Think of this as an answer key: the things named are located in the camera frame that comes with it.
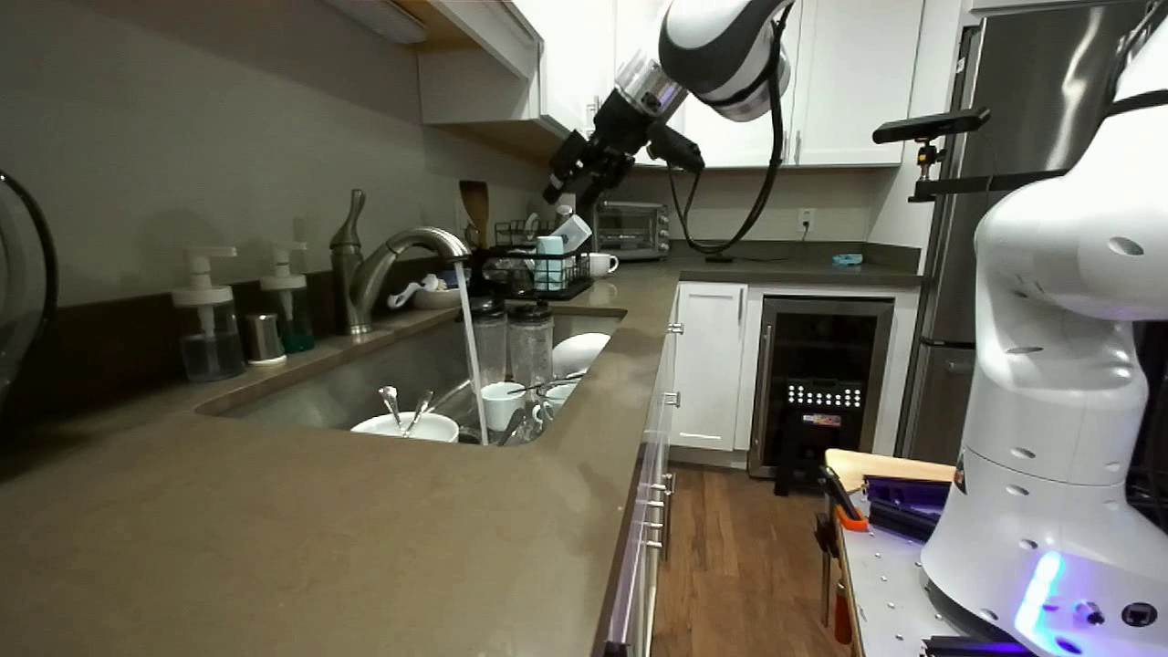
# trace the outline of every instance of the countertop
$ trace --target countertop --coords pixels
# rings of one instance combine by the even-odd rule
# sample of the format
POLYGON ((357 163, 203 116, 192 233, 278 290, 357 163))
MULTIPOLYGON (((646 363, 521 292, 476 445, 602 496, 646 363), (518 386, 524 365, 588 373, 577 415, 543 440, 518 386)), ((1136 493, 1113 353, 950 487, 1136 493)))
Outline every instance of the countertop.
POLYGON ((593 654, 687 274, 682 260, 629 263, 562 302, 625 322, 534 445, 372 443, 199 414, 450 312, 391 319, 362 348, 328 339, 283 373, 42 429, 36 448, 0 459, 3 654, 593 654))

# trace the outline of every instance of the soap dispenser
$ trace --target soap dispenser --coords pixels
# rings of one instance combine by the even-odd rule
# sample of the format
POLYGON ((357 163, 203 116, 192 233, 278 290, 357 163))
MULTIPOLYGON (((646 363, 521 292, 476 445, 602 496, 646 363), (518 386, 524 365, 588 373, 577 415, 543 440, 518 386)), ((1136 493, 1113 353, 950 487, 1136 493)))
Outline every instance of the soap dispenser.
POLYGON ((233 292, 211 283, 211 260, 233 260, 238 250, 189 251, 189 283, 172 301, 182 312, 178 348, 186 379, 227 379, 243 373, 243 348, 233 316, 233 292))
POLYGON ((265 306, 278 316, 283 353, 312 348, 307 279, 293 274, 293 250, 278 250, 270 274, 259 283, 259 290, 265 292, 265 306))

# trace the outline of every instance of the stainless steel refrigerator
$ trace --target stainless steel refrigerator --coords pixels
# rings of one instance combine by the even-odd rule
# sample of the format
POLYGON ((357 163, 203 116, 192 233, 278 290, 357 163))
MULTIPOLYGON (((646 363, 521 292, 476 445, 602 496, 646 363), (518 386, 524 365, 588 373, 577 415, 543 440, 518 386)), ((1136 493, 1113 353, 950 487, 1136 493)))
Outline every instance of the stainless steel refrigerator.
MULTIPOLYGON (((1142 3, 986 16, 959 38, 953 110, 989 126, 945 148, 940 178, 1068 170, 1090 142, 1121 72, 1116 42, 1142 3)), ((974 373, 974 227, 1005 193, 935 202, 921 325, 897 452, 956 459, 974 373)))

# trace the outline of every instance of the running water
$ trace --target running water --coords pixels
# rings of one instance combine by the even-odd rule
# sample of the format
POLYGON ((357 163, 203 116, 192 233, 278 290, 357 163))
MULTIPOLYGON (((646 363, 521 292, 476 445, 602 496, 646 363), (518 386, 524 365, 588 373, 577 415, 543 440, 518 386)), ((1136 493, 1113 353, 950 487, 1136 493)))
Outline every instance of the running water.
POLYGON ((485 410, 480 410, 480 375, 476 375, 476 339, 475 339, 475 316, 469 316, 469 284, 464 263, 452 268, 452 283, 461 284, 461 306, 464 306, 464 333, 468 333, 468 357, 469 357, 469 395, 476 414, 476 445, 487 445, 485 430, 485 410))

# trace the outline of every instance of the blue light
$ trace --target blue light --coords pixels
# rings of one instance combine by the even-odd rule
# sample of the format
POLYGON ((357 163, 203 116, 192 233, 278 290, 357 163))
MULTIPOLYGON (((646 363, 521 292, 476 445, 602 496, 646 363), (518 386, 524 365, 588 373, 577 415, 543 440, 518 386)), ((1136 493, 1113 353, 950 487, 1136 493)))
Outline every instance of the blue light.
POLYGON ((1058 581, 1060 581, 1060 554, 1046 553, 1030 575, 1023 605, 1015 612, 1015 628, 1046 654, 1060 654, 1054 628, 1045 619, 1045 605, 1054 599, 1058 581))

